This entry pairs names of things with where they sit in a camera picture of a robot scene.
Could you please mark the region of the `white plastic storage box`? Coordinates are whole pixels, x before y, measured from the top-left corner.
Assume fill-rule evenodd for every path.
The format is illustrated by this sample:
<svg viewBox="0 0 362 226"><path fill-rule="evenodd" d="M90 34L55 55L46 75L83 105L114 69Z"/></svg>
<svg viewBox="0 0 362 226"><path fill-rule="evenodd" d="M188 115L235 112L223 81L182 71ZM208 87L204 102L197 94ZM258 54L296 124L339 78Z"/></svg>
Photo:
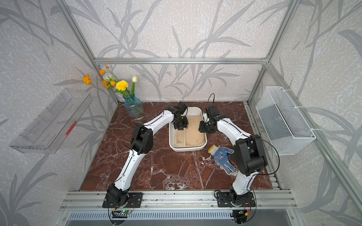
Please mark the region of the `white plastic storage box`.
<svg viewBox="0 0 362 226"><path fill-rule="evenodd" d="M188 107L186 117L189 124L183 130L176 130L169 123L169 146L176 152L198 151L207 144L206 134L199 132L199 124L203 120L201 109Z"/></svg>

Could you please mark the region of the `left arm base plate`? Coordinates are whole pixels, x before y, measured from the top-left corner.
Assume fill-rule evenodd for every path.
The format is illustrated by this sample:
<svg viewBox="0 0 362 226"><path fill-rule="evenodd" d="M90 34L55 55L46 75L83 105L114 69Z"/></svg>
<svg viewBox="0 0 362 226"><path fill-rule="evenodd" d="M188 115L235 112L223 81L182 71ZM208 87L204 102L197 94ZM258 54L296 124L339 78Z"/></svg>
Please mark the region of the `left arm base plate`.
<svg viewBox="0 0 362 226"><path fill-rule="evenodd" d="M114 200L109 194L106 194L102 208L139 208L141 206L142 197L143 193L131 192L121 194L119 198Z"/></svg>

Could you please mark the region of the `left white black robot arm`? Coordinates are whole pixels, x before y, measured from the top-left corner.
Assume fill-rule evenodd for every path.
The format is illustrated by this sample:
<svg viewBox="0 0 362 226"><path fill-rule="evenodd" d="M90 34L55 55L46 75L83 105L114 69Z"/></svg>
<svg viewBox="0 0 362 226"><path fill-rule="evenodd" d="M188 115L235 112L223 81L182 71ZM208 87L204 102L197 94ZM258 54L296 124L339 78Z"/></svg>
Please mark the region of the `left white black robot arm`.
<svg viewBox="0 0 362 226"><path fill-rule="evenodd" d="M180 101L177 106L165 109L155 119L134 128L126 163L117 179L107 188L108 198L114 201L116 206L124 205L128 201L131 181L141 160L152 150L154 135L169 123L177 130L188 127L187 109L188 107Z"/></svg>

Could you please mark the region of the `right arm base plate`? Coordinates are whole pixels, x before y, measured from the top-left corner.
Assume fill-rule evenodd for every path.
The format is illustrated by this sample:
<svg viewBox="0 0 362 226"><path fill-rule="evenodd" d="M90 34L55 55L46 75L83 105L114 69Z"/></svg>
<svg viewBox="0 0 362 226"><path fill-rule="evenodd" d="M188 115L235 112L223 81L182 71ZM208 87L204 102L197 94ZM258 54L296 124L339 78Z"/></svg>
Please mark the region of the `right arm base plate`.
<svg viewBox="0 0 362 226"><path fill-rule="evenodd" d="M255 197L252 192L243 195L236 195L232 191L221 192L214 191L214 197L217 200L218 207L256 207Z"/></svg>

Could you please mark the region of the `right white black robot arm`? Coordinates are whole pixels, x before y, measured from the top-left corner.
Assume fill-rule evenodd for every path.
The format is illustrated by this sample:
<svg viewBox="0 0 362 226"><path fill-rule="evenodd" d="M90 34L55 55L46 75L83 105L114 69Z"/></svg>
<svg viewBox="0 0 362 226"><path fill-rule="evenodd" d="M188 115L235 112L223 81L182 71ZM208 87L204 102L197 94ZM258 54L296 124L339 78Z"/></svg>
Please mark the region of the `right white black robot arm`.
<svg viewBox="0 0 362 226"><path fill-rule="evenodd" d="M232 149L212 145L208 152L227 174L237 174L230 189L232 202L236 203L250 192L256 175L267 166L263 141L258 135L251 135L225 115L203 113L199 125L202 133L223 133L231 142Z"/></svg>

